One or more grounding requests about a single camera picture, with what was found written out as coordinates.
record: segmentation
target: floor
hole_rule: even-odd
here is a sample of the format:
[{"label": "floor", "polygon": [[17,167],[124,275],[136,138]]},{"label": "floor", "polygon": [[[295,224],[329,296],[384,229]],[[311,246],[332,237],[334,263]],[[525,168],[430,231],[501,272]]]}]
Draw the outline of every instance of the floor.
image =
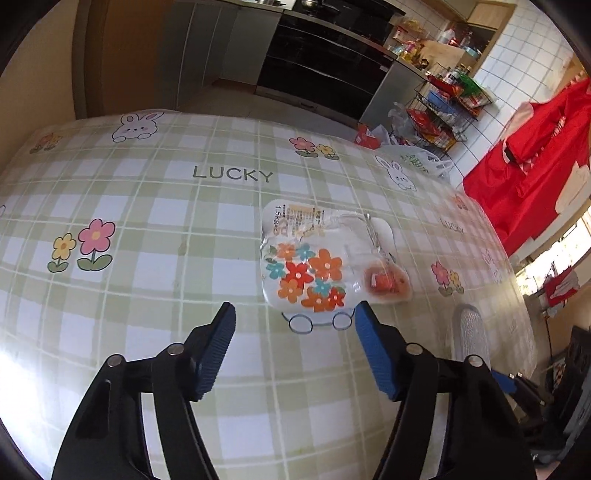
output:
[{"label": "floor", "polygon": [[216,86],[200,90],[193,100],[183,105],[180,110],[185,113],[241,116],[267,120],[349,141],[353,141],[356,133],[352,128],[317,113],[253,93]]}]

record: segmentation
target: red item in bag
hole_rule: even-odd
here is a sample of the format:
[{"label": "red item in bag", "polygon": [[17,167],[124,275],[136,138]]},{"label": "red item in bag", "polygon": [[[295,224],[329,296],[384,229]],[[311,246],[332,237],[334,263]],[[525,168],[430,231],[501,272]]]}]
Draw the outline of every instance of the red item in bag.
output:
[{"label": "red item in bag", "polygon": [[441,129],[439,129],[437,125],[435,125],[431,121],[427,112],[409,108],[407,109],[407,113],[410,116],[410,118],[413,119],[413,122],[417,126],[417,129],[422,134],[434,135],[436,137],[441,134]]},{"label": "red item in bag", "polygon": [[357,127],[357,136],[355,137],[354,143],[365,148],[370,148],[371,150],[379,148],[382,144],[380,140],[373,136],[367,125],[364,124],[359,124]]}]

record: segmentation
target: table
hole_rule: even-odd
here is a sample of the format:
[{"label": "table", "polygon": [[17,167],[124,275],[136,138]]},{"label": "table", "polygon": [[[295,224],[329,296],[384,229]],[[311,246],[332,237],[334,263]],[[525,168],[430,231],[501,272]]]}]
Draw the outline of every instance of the table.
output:
[{"label": "table", "polygon": [[[0,180],[0,416],[31,463],[50,477],[110,354],[154,356],[227,300],[236,333],[194,406],[220,478],[372,476],[397,406],[378,392],[355,329],[296,335],[265,304],[261,212],[279,198],[389,223],[414,297],[375,311],[407,341],[450,357],[452,312],[470,303],[492,366],[530,374],[527,311],[483,212],[385,160],[388,169],[371,150],[285,125],[177,112],[36,132]],[[153,408],[146,395],[152,466],[167,478]],[[433,472],[435,448],[427,460]]]}]

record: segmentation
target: flower print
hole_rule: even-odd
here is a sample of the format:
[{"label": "flower print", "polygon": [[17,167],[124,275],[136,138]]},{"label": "flower print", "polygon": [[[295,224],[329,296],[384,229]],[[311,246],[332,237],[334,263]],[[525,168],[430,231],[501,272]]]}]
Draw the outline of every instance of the flower print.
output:
[{"label": "flower print", "polygon": [[464,293],[464,287],[462,287],[462,282],[460,281],[460,274],[458,272],[450,270],[449,279],[451,280],[453,287],[456,289],[456,292]]},{"label": "flower print", "polygon": [[305,262],[306,260],[316,256],[316,253],[310,250],[309,244],[301,244],[295,249],[295,253],[300,256],[300,260],[302,260],[302,262]]},{"label": "flower print", "polygon": [[345,303],[343,299],[345,298],[345,291],[342,288],[332,287],[329,292],[328,298],[328,305],[329,308],[327,310],[334,310],[336,306],[344,307]]},{"label": "flower print", "polygon": [[325,282],[321,278],[316,279],[316,286],[314,287],[315,293],[322,295],[323,297],[328,297],[331,288],[332,285],[330,283]]},{"label": "flower print", "polygon": [[316,148],[318,148],[318,151],[324,156],[335,154],[335,151],[332,149],[332,147],[329,147],[328,145],[318,145]]},{"label": "flower print", "polygon": [[431,270],[437,279],[437,283],[447,287],[449,285],[449,272],[447,268],[445,268],[439,260],[431,265]]},{"label": "flower print", "polygon": [[41,137],[39,139],[37,144],[32,149],[29,150],[29,153],[36,153],[36,152],[40,151],[43,147],[45,147],[45,145],[47,145],[49,140],[51,140],[52,138],[53,138],[53,134],[44,135],[43,137]]},{"label": "flower print", "polygon": [[82,255],[91,255],[90,258],[82,257],[76,262],[81,270],[100,271],[107,268],[113,257],[111,255],[101,255],[96,257],[97,252],[106,252],[111,247],[110,237],[115,233],[115,224],[113,222],[103,223],[100,218],[91,221],[88,228],[84,228],[78,234],[80,241],[80,253]]},{"label": "flower print", "polygon": [[47,146],[43,150],[51,150],[59,143],[62,138],[63,137],[61,135],[53,134],[51,140],[49,140]]},{"label": "flower print", "polygon": [[297,297],[304,293],[304,289],[298,286],[297,280],[281,280],[277,296],[281,299],[287,299],[289,303],[297,302]]},{"label": "flower print", "polygon": [[464,200],[462,200],[462,198],[459,195],[455,195],[453,198],[454,202],[456,202],[456,206],[460,209],[460,210],[468,210],[468,207],[466,206],[466,203],[464,202]]},{"label": "flower print", "polygon": [[100,218],[91,221],[88,228],[84,228],[78,234],[78,240],[82,242],[80,253],[89,255],[93,251],[106,252],[111,246],[111,237],[115,233],[115,224],[113,222],[103,223]]},{"label": "flower print", "polygon": [[304,307],[314,309],[314,312],[316,313],[324,312],[329,309],[328,299],[315,293],[312,287],[306,289],[306,294],[308,295],[308,298],[300,302]]},{"label": "flower print", "polygon": [[340,157],[336,154],[336,152],[329,147],[328,145],[317,145],[316,148],[320,153],[322,153],[326,158],[329,160],[339,160]]},{"label": "flower print", "polygon": [[295,147],[296,150],[304,150],[309,153],[314,151],[314,144],[303,137],[290,138],[290,143]]},{"label": "flower print", "polygon": [[296,248],[292,244],[279,244],[279,250],[277,250],[277,256],[279,258],[285,258],[286,261],[291,262],[295,254]]},{"label": "flower print", "polygon": [[449,280],[452,282],[452,285],[454,287],[457,287],[458,285],[462,285],[460,283],[460,275],[458,274],[458,272],[454,272],[453,270],[449,271]]},{"label": "flower print", "polygon": [[76,240],[72,238],[71,233],[64,236],[59,236],[53,241],[53,253],[51,257],[53,260],[68,260],[72,250],[76,248]]},{"label": "flower print", "polygon": [[273,280],[277,280],[278,278],[284,278],[285,277],[285,271],[283,270],[284,267],[285,267],[284,264],[276,262],[274,260],[273,260],[273,262],[269,262],[267,264],[267,270],[269,271],[269,276]]},{"label": "flower print", "polygon": [[305,263],[295,264],[286,262],[285,267],[289,273],[285,276],[285,280],[295,280],[299,288],[304,288],[304,283],[311,283],[314,277],[308,273],[308,265]]},{"label": "flower print", "polygon": [[70,265],[66,260],[70,258],[70,254],[75,248],[76,240],[72,238],[70,232],[66,233],[64,236],[57,237],[53,241],[53,253],[51,254],[51,258],[57,261],[49,262],[47,264],[47,269],[51,273],[63,272],[68,268],[68,265]]},{"label": "flower print", "polygon": [[343,261],[340,257],[330,257],[330,252],[326,248],[318,250],[318,257],[310,258],[308,263],[314,268],[316,278],[322,280],[339,281],[343,278],[343,274],[340,272],[340,268],[343,265]]}]

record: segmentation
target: yellow flower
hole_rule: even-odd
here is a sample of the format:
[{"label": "yellow flower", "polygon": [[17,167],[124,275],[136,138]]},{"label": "yellow flower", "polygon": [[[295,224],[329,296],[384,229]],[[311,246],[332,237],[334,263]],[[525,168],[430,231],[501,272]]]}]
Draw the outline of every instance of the yellow flower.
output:
[{"label": "yellow flower", "polygon": [[322,153],[323,155],[334,155],[335,154],[335,151],[331,147],[328,147],[327,145],[318,145],[316,148],[318,148],[320,153]]},{"label": "yellow flower", "polygon": [[59,236],[53,241],[53,248],[55,249],[51,254],[53,260],[61,258],[68,260],[70,253],[76,248],[76,240],[72,239],[72,234],[67,233],[63,237]]},{"label": "yellow flower", "polygon": [[449,280],[452,282],[454,287],[460,287],[462,284],[460,283],[460,275],[458,272],[454,272],[453,270],[449,271]]}]

